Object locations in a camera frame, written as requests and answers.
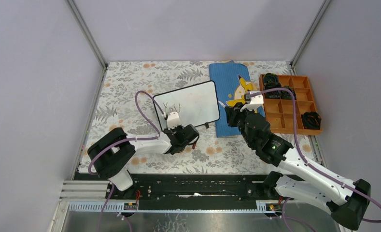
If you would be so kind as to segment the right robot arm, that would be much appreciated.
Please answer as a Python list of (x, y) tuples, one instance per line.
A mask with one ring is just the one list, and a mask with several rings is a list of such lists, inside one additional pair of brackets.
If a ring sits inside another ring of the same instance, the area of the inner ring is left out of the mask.
[(305, 181), (299, 184), (283, 174), (271, 172), (265, 179), (265, 197), (297, 199), (327, 212), (341, 226), (359, 229), (370, 203), (371, 184), (353, 181), (301, 156), (290, 142), (270, 131), (260, 114), (242, 110), (242, 105), (225, 107), (228, 126), (237, 128), (247, 146), (265, 163), (284, 169)]

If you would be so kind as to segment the small black-framed whiteboard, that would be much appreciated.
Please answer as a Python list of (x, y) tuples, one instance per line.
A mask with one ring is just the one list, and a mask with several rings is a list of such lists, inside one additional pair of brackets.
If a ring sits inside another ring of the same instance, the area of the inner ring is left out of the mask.
[(182, 126), (194, 127), (220, 119), (219, 102), (214, 81), (206, 81), (188, 87), (157, 94), (153, 99), (161, 127), (162, 114), (178, 111)]

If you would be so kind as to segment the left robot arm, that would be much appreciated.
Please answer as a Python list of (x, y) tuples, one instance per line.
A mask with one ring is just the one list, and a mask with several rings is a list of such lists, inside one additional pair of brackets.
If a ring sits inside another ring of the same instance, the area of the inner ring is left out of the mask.
[(180, 153), (195, 145), (199, 132), (193, 125), (165, 129), (156, 135), (135, 135), (115, 128), (90, 146), (88, 173), (110, 181), (121, 197), (135, 194), (134, 181), (126, 165), (134, 155)]

